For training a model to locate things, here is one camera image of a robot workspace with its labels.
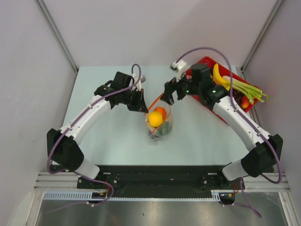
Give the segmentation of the green lime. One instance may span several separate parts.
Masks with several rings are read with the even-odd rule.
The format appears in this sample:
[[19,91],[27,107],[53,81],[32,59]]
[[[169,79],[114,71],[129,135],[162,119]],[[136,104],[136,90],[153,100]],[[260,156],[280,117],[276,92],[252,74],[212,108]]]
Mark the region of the green lime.
[[156,132],[156,135],[159,137],[163,137],[168,135],[172,130],[172,124],[166,121],[163,125],[161,125]]

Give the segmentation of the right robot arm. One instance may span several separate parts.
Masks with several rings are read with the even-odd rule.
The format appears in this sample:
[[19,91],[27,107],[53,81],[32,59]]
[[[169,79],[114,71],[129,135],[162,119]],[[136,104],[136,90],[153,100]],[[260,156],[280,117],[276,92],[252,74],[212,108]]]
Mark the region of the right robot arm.
[[228,189],[237,178],[256,178],[268,168],[280,164],[283,148],[281,136],[271,135],[251,120],[224,86],[214,84],[206,64],[188,66],[184,61],[179,61],[173,63],[171,69],[177,74],[164,84],[160,99],[173,105],[174,92],[178,100],[187,95],[198,96],[202,105],[220,116],[236,132],[249,151],[244,158],[222,168],[222,174],[217,177],[220,188]]

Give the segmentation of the orange fruit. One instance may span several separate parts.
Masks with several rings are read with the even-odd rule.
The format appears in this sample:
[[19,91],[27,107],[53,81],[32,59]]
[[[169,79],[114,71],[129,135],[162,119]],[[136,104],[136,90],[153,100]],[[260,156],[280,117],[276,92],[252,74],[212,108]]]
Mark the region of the orange fruit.
[[159,107],[156,107],[154,109],[154,111],[161,113],[163,119],[166,118],[166,110],[165,110],[165,108],[159,106]]

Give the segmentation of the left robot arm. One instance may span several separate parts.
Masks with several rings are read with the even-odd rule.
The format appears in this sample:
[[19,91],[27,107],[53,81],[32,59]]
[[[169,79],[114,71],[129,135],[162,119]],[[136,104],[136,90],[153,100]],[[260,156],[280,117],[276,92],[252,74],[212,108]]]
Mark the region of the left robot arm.
[[100,168],[85,158],[79,145],[96,121],[119,104],[126,105],[129,111],[147,113],[142,89],[144,80],[141,75],[117,72],[113,80],[99,86],[88,105],[73,120],[58,130],[48,131],[47,165],[54,161],[63,171],[87,177],[93,188],[101,187],[104,177],[99,174]]

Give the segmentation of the clear orange-zip plastic bag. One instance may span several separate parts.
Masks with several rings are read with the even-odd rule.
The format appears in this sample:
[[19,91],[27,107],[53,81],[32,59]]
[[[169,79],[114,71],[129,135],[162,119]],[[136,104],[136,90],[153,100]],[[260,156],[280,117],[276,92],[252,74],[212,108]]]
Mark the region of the clear orange-zip plastic bag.
[[173,118],[170,104],[161,100],[160,94],[148,107],[148,113],[143,118],[148,129],[148,135],[153,143],[167,138],[173,128]]

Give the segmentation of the yellow lemon fruit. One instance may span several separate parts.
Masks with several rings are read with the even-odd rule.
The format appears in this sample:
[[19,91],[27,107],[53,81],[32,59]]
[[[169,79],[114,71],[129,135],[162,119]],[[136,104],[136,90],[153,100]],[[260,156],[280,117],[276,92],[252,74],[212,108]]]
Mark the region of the yellow lemon fruit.
[[151,127],[157,128],[163,123],[162,114],[153,111],[148,114],[148,123]]

